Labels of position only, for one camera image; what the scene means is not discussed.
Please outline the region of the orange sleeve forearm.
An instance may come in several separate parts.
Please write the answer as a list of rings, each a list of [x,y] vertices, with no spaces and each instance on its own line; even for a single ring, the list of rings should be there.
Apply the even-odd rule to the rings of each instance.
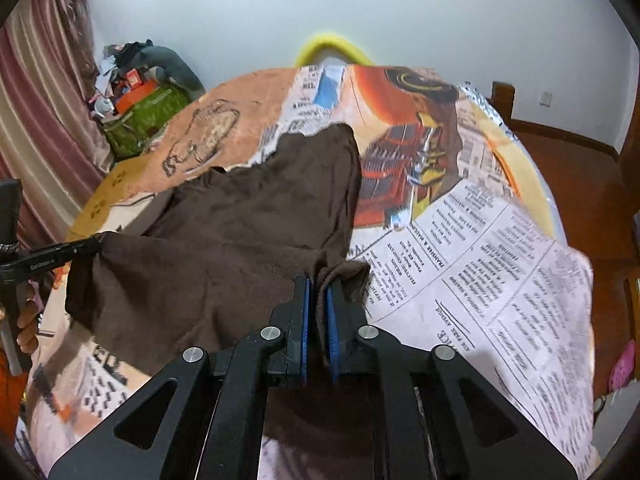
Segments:
[[[15,429],[20,416],[21,403],[28,374],[11,374],[4,351],[0,352],[0,431],[1,437],[11,444],[15,440]]]

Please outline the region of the person's left hand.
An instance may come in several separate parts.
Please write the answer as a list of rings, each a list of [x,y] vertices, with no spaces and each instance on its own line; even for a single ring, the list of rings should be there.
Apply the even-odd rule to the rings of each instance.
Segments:
[[[20,332],[16,336],[16,344],[21,352],[33,354],[38,346],[38,315],[43,311],[43,302],[39,293],[39,285],[29,281],[26,285],[24,308],[17,318],[16,326]]]

